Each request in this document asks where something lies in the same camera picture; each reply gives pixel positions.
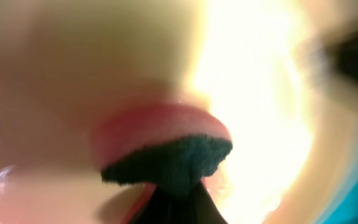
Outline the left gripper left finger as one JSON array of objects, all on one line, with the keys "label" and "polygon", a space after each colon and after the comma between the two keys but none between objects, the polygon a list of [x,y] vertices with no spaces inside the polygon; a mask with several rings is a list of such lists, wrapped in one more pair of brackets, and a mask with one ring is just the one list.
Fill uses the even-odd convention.
[{"label": "left gripper left finger", "polygon": [[157,187],[147,203],[132,217],[131,224],[174,224],[178,200]]}]

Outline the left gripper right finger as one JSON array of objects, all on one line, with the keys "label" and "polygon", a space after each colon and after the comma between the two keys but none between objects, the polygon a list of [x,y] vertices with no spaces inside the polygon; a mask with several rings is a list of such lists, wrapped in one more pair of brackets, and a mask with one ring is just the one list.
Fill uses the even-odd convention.
[{"label": "left gripper right finger", "polygon": [[202,182],[181,200],[179,224],[227,224]]}]

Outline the green and pink sponge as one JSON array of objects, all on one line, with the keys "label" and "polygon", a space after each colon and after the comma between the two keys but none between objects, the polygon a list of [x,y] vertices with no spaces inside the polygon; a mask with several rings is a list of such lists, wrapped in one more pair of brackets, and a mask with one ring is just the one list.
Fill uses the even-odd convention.
[{"label": "green and pink sponge", "polygon": [[176,197],[213,175],[232,150],[231,135],[220,120],[175,104],[123,111],[94,130],[91,143],[105,182],[147,182]]}]

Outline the yellow-green rimmed plate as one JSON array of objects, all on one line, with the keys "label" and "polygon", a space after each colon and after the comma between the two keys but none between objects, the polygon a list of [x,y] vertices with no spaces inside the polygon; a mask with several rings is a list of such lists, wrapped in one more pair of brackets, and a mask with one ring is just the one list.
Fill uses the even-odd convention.
[{"label": "yellow-green rimmed plate", "polygon": [[232,150],[202,182],[227,223],[316,223],[358,149],[358,83],[326,47],[358,1],[0,1],[0,223],[131,223],[155,184],[105,182],[91,133],[203,110]]}]

